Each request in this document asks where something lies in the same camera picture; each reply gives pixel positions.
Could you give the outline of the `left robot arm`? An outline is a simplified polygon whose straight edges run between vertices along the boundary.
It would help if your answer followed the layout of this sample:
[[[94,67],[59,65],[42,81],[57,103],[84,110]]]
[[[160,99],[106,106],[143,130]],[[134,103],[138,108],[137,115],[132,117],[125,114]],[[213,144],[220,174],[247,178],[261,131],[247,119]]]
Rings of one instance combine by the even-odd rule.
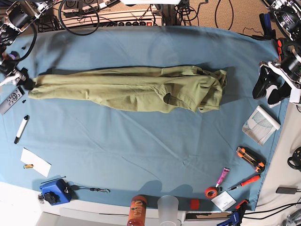
[[[264,0],[269,13],[284,35],[277,40],[278,58],[259,64],[259,78],[253,98],[267,98],[270,106],[283,99],[301,105],[301,2],[299,0]]]

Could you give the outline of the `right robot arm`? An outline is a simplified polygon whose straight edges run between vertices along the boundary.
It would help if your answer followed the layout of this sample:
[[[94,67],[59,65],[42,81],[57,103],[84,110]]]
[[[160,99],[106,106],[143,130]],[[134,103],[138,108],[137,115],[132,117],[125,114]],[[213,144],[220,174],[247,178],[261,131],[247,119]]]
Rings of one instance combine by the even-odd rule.
[[[56,9],[58,15],[54,17],[54,20],[57,21],[58,28],[67,31],[70,28],[66,26],[62,16],[65,16],[67,19],[76,17],[79,23],[83,23],[87,17],[90,19],[95,18],[96,20],[91,21],[91,25],[96,30],[103,23],[114,24],[116,26],[122,25],[120,19],[106,18],[98,13],[100,9],[107,7],[107,1],[93,6],[85,0],[74,0],[72,1],[70,12],[64,9],[68,3],[67,0],[21,0],[13,2],[8,7],[6,14],[0,20],[0,72],[4,74],[4,80],[1,81],[1,85],[12,83],[17,87],[23,86],[25,90],[32,90],[34,88],[34,82],[29,78],[27,70],[25,68],[19,70],[17,64],[25,60],[33,50],[38,35],[35,23],[39,23],[40,18],[44,17],[46,12],[55,6],[58,6]],[[6,47],[11,45],[28,28],[32,28],[33,39],[25,55],[21,58],[17,58],[12,54],[8,55]]]

